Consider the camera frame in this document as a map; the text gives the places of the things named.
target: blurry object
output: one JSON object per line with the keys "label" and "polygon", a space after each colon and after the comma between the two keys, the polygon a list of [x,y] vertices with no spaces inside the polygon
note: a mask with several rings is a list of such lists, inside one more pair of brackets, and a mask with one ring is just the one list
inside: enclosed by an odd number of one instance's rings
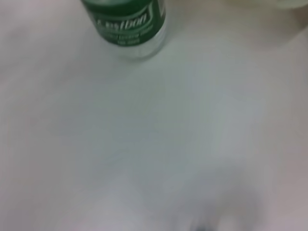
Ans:
{"label": "blurry object", "polygon": [[143,58],[166,34],[164,0],[82,0],[97,32],[121,56]]}
{"label": "blurry object", "polygon": [[292,11],[302,27],[308,25],[308,6],[293,9]]}

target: plastic bottle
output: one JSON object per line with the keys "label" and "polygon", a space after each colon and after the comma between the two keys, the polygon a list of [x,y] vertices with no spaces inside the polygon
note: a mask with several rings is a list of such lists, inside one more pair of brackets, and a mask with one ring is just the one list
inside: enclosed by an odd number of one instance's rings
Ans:
{"label": "plastic bottle", "polygon": [[166,36],[164,0],[81,0],[98,33],[118,55],[143,58]]}

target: white table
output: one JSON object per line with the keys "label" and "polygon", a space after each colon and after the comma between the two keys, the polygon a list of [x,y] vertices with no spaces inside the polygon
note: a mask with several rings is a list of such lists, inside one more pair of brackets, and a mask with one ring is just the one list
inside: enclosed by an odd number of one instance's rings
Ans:
{"label": "white table", "polygon": [[287,12],[169,5],[165,47],[126,62],[79,3],[0,3],[2,231],[168,230],[144,207],[243,172],[256,230],[308,229],[307,32]]}

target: white surface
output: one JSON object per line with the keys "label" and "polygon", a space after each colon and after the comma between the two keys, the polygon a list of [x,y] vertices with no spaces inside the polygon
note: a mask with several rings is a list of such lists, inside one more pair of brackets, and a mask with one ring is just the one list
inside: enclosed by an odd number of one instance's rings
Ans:
{"label": "white surface", "polygon": [[187,230],[225,207],[308,229],[307,34],[287,12],[170,6],[166,46],[129,63],[72,0],[0,2],[2,231]]}

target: green label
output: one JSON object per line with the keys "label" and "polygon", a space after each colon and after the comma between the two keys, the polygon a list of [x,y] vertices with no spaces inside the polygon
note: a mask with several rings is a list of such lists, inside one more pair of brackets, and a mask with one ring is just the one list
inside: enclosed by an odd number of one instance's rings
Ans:
{"label": "green label", "polygon": [[165,20],[163,0],[152,0],[129,16],[89,13],[97,31],[105,40],[125,47],[136,46],[153,38]]}

